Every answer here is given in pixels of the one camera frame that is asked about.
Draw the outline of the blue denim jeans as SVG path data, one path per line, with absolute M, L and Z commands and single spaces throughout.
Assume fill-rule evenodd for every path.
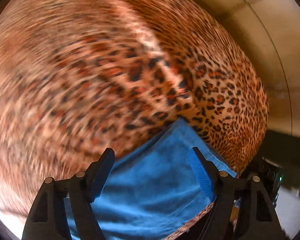
M 224 159 L 183 120 L 118 160 L 91 205 L 106 239 L 175 239 L 207 214 L 211 181 L 189 163 L 204 158 L 235 177 Z

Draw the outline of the leopard print bed cover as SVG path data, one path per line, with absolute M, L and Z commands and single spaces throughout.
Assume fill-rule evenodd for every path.
M 0 220 L 20 237 L 44 178 L 117 158 L 184 119 L 237 173 L 268 99 L 193 0 L 11 0 L 0 15 Z

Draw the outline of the beige wooden wardrobe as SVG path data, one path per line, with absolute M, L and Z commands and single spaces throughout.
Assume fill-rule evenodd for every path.
M 295 0 L 195 0 L 244 50 L 267 91 L 270 129 L 300 137 L 300 7 Z

